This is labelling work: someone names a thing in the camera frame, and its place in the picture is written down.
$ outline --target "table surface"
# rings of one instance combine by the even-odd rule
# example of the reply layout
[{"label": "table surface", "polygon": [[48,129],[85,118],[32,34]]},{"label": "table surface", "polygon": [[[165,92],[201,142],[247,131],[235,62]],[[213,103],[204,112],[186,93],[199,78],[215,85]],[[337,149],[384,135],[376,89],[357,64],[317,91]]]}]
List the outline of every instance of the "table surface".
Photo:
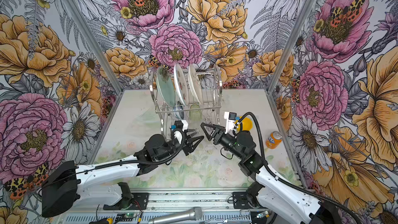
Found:
[{"label": "table surface", "polygon": [[[220,110],[222,126],[225,126],[223,119],[225,111],[236,112],[240,116],[250,111],[255,114],[260,124],[263,141],[271,132],[278,130],[264,90],[225,89],[222,94]],[[256,151],[260,154],[254,125],[250,132],[257,145]],[[125,91],[94,161],[102,163],[131,155],[141,150],[149,137],[156,133],[160,133],[160,119],[154,111],[150,91]],[[273,150],[265,145],[264,147],[266,160],[286,179],[297,184],[283,142]],[[231,160],[222,157],[220,149],[221,146],[213,145],[205,137],[193,153],[185,156],[181,152],[169,166],[163,164],[145,175],[123,178],[110,183],[124,181],[131,189],[249,186],[252,180],[240,171],[238,166],[240,160],[235,156]]]}]

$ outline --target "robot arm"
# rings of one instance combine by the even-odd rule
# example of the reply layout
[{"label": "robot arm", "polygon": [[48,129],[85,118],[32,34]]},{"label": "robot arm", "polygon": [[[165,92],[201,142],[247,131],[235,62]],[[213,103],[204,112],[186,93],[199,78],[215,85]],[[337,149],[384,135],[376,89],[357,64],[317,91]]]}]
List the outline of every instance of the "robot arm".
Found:
[{"label": "robot arm", "polygon": [[[336,206],[350,213],[349,209],[338,202],[318,196],[288,182],[268,164],[263,152],[260,156],[254,150],[256,144],[249,131],[241,131],[237,134],[233,132],[234,135],[229,133],[230,130],[235,131],[237,125],[248,114],[253,117],[257,131],[260,133],[259,140],[262,142],[260,128],[252,113],[245,114],[234,126],[231,126],[231,122],[235,121],[236,113],[226,113],[224,118],[227,121],[227,128],[206,123],[202,123],[201,127],[209,141],[213,141],[215,145],[222,145],[225,150],[240,158],[241,171],[255,181],[246,191],[249,204],[253,208],[259,206],[269,208],[292,224],[340,224],[341,218]],[[353,212],[350,214],[358,224],[361,223]]]},{"label": "robot arm", "polygon": [[73,161],[61,164],[42,185],[42,216],[53,217],[73,207],[98,203],[127,208],[132,195],[126,183],[103,185],[113,180],[135,177],[151,172],[160,164],[171,161],[181,150],[187,156],[193,152],[204,136],[191,137],[190,130],[182,130],[183,123],[172,131],[174,138],[166,142],[155,134],[145,147],[128,157],[92,165],[75,165]]}]

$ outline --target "silver microphone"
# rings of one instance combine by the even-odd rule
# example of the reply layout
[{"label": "silver microphone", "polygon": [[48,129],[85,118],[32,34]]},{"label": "silver microphone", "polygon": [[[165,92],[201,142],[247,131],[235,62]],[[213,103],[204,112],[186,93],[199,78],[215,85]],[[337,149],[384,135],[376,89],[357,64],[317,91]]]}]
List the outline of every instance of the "silver microphone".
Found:
[{"label": "silver microphone", "polygon": [[202,209],[200,207],[194,207],[187,211],[150,219],[148,224],[168,224],[183,220],[199,220],[200,218],[202,218]]}]

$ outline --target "microphone grille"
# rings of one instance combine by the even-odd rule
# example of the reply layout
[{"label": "microphone grille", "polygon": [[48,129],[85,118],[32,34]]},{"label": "microphone grille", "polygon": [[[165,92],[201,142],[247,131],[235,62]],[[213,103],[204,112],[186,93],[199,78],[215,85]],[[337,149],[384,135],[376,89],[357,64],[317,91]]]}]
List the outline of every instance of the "microphone grille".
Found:
[{"label": "microphone grille", "polygon": [[202,218],[202,208],[194,207],[193,211],[195,212],[195,220],[199,220],[200,218]]}]

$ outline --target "dish rack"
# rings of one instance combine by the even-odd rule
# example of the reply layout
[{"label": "dish rack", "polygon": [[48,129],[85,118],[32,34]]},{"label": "dish rack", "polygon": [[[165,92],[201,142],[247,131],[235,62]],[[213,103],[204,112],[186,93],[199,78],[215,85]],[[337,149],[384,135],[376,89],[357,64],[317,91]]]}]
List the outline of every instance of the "dish rack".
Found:
[{"label": "dish rack", "polygon": [[[156,73],[157,68],[153,67],[149,72],[149,90],[152,96],[153,103],[155,105],[155,113],[159,115],[160,118],[160,131],[162,135],[166,138],[166,140],[170,140],[170,127],[174,124],[175,120],[178,120],[176,114],[180,115],[180,112],[183,112],[184,120],[188,122],[188,129],[195,129],[199,135],[203,133],[200,128],[201,122],[206,122],[209,124],[220,124],[220,108],[221,108],[221,98],[222,98],[222,80],[221,80],[221,71],[217,65],[214,65],[213,69],[208,69],[205,72],[197,72],[197,75],[200,77],[201,75],[212,75],[213,83],[211,87],[202,87],[202,95],[203,102],[199,103],[193,97],[191,92],[191,87],[188,83],[187,77],[188,72],[184,71],[184,77],[188,85],[188,105],[177,102],[180,100],[177,92],[176,94],[176,106],[170,107],[164,101],[156,87],[154,87],[154,82],[156,82]],[[170,73],[170,77],[174,82],[174,74]],[[196,113],[200,112],[202,119],[199,120],[191,120],[191,112],[195,111]]]}]

